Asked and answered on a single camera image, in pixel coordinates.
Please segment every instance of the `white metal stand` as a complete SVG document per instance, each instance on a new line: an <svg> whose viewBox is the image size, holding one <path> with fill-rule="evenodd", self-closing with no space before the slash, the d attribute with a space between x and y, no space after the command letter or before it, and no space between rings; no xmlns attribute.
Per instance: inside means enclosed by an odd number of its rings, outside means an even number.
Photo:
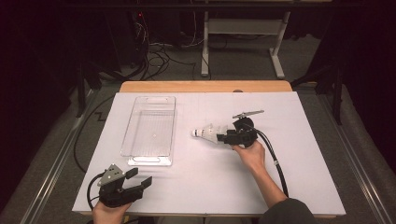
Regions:
<svg viewBox="0 0 396 224"><path fill-rule="evenodd" d="M225 20L209 19L208 12L205 12L201 76L207 77L209 74L209 49L207 46L209 34L276 35L276 45L274 48L270 48L269 52L277 78L284 79L285 74L277 54L288 25L289 16L290 12L285 12L283 20Z"/></svg>

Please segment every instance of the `cable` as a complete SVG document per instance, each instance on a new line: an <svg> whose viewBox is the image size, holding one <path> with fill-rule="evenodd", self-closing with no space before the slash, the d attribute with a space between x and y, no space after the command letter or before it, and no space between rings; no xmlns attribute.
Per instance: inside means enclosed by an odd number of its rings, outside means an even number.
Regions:
<svg viewBox="0 0 396 224"><path fill-rule="evenodd" d="M207 46L208 48L210 48L210 49L225 49L225 48L227 48L227 45L228 45L228 39L227 39L227 36L226 35L214 35L214 36L219 36L219 37L222 37L223 39L224 39L224 46L222 46L222 47L220 47L220 48L215 48L215 47L211 47L211 46Z"/></svg>
<svg viewBox="0 0 396 224"><path fill-rule="evenodd" d="M165 49L165 44L152 44L151 46L155 46L155 47L159 47L158 49L151 49L149 51L150 54L154 54L155 57L151 57L150 59L148 59L148 65L153 66L153 67L158 67L158 69L156 70L155 73L151 74L149 71L147 71L146 74L149 74L148 77L141 77L140 80L148 80L148 79L153 79L154 77L158 76L159 74L163 73L170 65L170 62L174 62L174 63L180 63L180 64L185 64L185 65L192 65L192 70L191 70L191 74L193 75L194 71L195 71L195 65L196 63L183 63L181 61L175 60L173 59L167 52ZM154 64L152 61L156 60L156 59L160 59L162 62L159 64Z"/></svg>
<svg viewBox="0 0 396 224"><path fill-rule="evenodd" d="M106 172L106 171L102 172L102 173L99 174L99 175L96 175L96 176L91 180L90 184L88 185L88 188L87 188L87 202L88 202L88 205L90 206L91 210L93 210L93 205L92 205L92 200L93 200L93 199L91 199L91 187L92 187L92 184L93 184L93 182L95 182L95 180L101 178L101 177L105 174L105 172Z"/></svg>
<svg viewBox="0 0 396 224"><path fill-rule="evenodd" d="M131 72L130 74L126 75L125 77L128 80L130 80L132 77L135 77L135 76L139 75L145 69L145 66L146 66L145 62L142 61L133 72ZM119 80L119 79L114 78L114 77L106 77L106 76L102 75L101 73L99 73L99 78L101 78L102 80L105 80L105 81L116 81L116 80Z"/></svg>
<svg viewBox="0 0 396 224"><path fill-rule="evenodd" d="M280 182L282 184L282 189L283 189L283 193L289 197L289 191L288 191L288 186L286 185L286 180L285 180L285 176L283 176L283 172L282 172L282 168L280 167L279 161L276 158L274 149L272 148L271 142L268 139L268 137L260 130L255 129L254 127L251 127L248 124L244 124L245 126L248 126L249 128L253 129L254 131L257 132L257 134L262 138L262 140L264 141L265 145L267 145L268 150L270 151L270 154L274 160L274 165L276 166L277 172L279 173L279 178L280 178Z"/></svg>
<svg viewBox="0 0 396 224"><path fill-rule="evenodd" d="M202 60L204 60L204 62L207 65L207 73L209 74L209 80L212 80L212 73L210 72L210 67L209 67L209 63L207 63L207 61L204 58L204 55L201 55Z"/></svg>
<svg viewBox="0 0 396 224"><path fill-rule="evenodd" d="M196 20L195 11L192 12L192 15L194 16L194 36L193 36L192 41L189 45L182 45L181 47L187 48L187 47L193 46L193 44L194 44L195 37L197 35L197 20Z"/></svg>
<svg viewBox="0 0 396 224"><path fill-rule="evenodd" d="M78 139L79 139L79 137L81 136L81 133L82 133L82 130L84 129L84 127L85 127L85 124L86 124L87 121L90 119L90 117L92 116L92 114L93 114L94 112L96 112L96 110L99 108L99 106L103 105L106 101L110 100L110 99L113 98L114 96L115 96L115 95L112 95L112 96L108 97L108 98L105 99L103 102L101 102L99 105L97 105L96 108L94 108L93 111L92 111L92 112L88 115L88 117L84 120L84 122L83 122L82 125L81 125L81 128L78 130L77 137L76 137L76 141L75 141L75 143L74 143L74 145L73 145L73 157L74 157L74 160L75 160L75 162L76 162L76 165L78 166L78 168L79 168L83 173L87 173L87 171L86 171L84 168L82 168L82 166L81 166L81 164L79 163L78 158L77 158L77 143L78 143Z"/></svg>
<svg viewBox="0 0 396 224"><path fill-rule="evenodd" d="M143 25L140 24L139 22L135 22L135 24L138 25L138 26L140 27L139 32L138 32L137 35L136 35L136 38L139 37L140 31L141 31L142 29L143 29L143 31L145 32L145 33L143 33L143 41L142 41L142 44L143 44L143 43L145 42L146 38L149 38L148 32L147 32L146 28L143 27Z"/></svg>
<svg viewBox="0 0 396 224"><path fill-rule="evenodd" d="M98 199L98 198L99 198L99 196L96 196L96 197L94 197L94 198L91 198L91 199L90 199L90 202L92 202L93 200Z"/></svg>
<svg viewBox="0 0 396 224"><path fill-rule="evenodd" d="M186 46L181 46L182 48L189 48L189 47L194 47L194 46L198 46L200 44L202 44L204 42L204 39L200 40L198 43L196 44L191 44L191 45L186 45Z"/></svg>
<svg viewBox="0 0 396 224"><path fill-rule="evenodd" d="M146 54L145 55L145 72L142 74L142 77L139 78L139 81L143 80L143 78L145 77L145 75L148 72L148 70L149 70L149 59L148 59L148 55Z"/></svg>

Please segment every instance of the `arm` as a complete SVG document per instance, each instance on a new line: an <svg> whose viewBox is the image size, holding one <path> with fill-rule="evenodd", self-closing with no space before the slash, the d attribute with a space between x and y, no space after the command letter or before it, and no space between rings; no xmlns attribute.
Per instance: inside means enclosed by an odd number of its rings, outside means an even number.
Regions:
<svg viewBox="0 0 396 224"><path fill-rule="evenodd" d="M242 162L252 173L269 208L288 198L265 169L265 149L261 143L255 141L248 148L233 146L233 150L239 154Z"/></svg>
<svg viewBox="0 0 396 224"><path fill-rule="evenodd" d="M120 207L110 208L99 201L92 210L93 223L121 224L122 217L130 206L131 203L127 203Z"/></svg>
<svg viewBox="0 0 396 224"><path fill-rule="evenodd" d="M317 223L308 207L295 199L288 199L265 169L265 149L258 141L248 148L233 146L242 162L253 174L262 197L270 208L260 223Z"/></svg>

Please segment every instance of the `clear plastic container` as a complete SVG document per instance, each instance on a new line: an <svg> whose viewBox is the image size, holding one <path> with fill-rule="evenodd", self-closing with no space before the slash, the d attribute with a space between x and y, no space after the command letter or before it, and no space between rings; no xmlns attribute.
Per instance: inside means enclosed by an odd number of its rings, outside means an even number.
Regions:
<svg viewBox="0 0 396 224"><path fill-rule="evenodd" d="M176 98L136 97L121 156L129 165L171 165Z"/></svg>

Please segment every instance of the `white table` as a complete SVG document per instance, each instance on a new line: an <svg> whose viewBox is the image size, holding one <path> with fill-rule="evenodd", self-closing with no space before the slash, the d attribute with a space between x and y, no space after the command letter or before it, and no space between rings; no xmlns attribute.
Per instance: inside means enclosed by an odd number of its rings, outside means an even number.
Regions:
<svg viewBox="0 0 396 224"><path fill-rule="evenodd" d="M316 216L346 212L296 92L120 92L114 99L73 211L90 214L86 191L91 179L111 163L121 170L132 167L120 156L122 139L136 96L172 95L177 98L173 164L139 167L139 175L126 180L125 188L153 176L152 185L128 210L144 216L256 217L267 210L254 179L228 145L215 145L190 136L192 129L208 123L233 127L233 115L264 109L251 118L270 139L288 184L290 197L307 204ZM266 166L280 181L269 153ZM99 188L92 187L92 197Z"/></svg>

